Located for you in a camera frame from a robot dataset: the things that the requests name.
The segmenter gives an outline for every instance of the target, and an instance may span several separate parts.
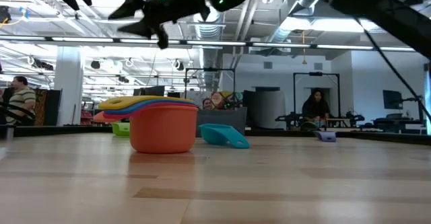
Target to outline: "teal measuring scoop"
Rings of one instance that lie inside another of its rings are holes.
[[[225,124],[202,124],[199,126],[203,140],[212,145],[230,143],[238,149],[248,149],[250,144],[235,128]]]

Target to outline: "small purple object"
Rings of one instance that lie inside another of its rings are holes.
[[[335,132],[323,132],[323,131],[315,131],[314,134],[320,141],[334,143],[337,141],[337,137],[335,136]]]

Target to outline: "person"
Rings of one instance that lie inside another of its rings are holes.
[[[14,77],[11,86],[13,89],[13,95],[9,100],[9,104],[12,106],[23,108],[34,114],[34,107],[36,105],[36,94],[34,93],[33,89],[30,89],[28,87],[27,79],[22,76]],[[26,113],[20,110],[14,110],[11,108],[8,108],[7,110],[18,116],[26,116],[30,119],[30,116],[28,116]],[[30,121],[21,122],[21,121],[17,121],[16,119],[10,116],[6,116],[5,121],[6,121],[6,124],[19,124],[19,125],[30,124],[29,123]]]
[[[206,98],[202,101],[202,110],[211,110],[212,109],[212,103],[211,100]]]
[[[329,118],[329,106],[321,89],[313,89],[310,97],[302,106],[302,114],[304,119],[310,122]]]

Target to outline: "striped shirt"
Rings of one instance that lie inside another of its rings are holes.
[[[33,89],[30,89],[29,87],[24,87],[18,91],[15,91],[9,100],[9,104],[12,106],[17,106],[23,108],[24,104],[30,103],[30,102],[36,102],[36,94],[34,93]],[[12,113],[15,114],[22,114],[19,110],[14,110],[11,108],[8,108]],[[6,121],[8,124],[15,124],[16,119],[6,116]]]

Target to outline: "gray box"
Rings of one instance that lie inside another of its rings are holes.
[[[200,110],[197,113],[196,137],[201,137],[199,126],[202,124],[225,124],[245,134],[247,107],[237,110]]]

